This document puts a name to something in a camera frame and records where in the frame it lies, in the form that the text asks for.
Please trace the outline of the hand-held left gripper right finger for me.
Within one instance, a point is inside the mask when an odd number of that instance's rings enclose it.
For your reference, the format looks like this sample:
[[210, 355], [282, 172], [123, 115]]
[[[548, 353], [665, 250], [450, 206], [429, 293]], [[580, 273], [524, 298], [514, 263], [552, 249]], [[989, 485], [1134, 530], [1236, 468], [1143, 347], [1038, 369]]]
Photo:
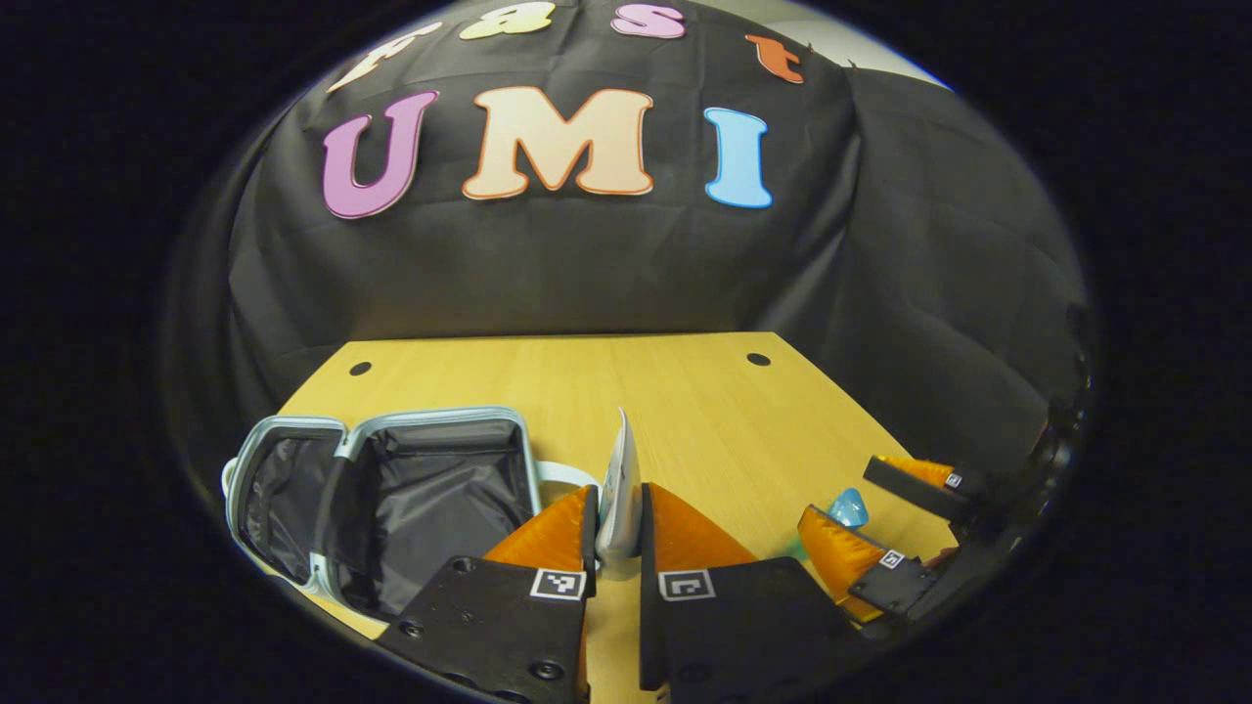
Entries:
[[756, 557], [657, 484], [640, 588], [639, 685], [671, 703], [831, 703], [881, 651], [796, 557]]

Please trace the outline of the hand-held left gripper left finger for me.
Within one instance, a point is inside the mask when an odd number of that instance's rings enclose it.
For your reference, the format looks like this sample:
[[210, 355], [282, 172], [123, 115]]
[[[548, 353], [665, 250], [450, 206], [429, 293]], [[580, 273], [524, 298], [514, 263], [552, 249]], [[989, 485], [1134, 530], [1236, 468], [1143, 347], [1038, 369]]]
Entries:
[[457, 555], [381, 634], [408, 665], [507, 703], [586, 703], [598, 489], [542, 509], [482, 557]]

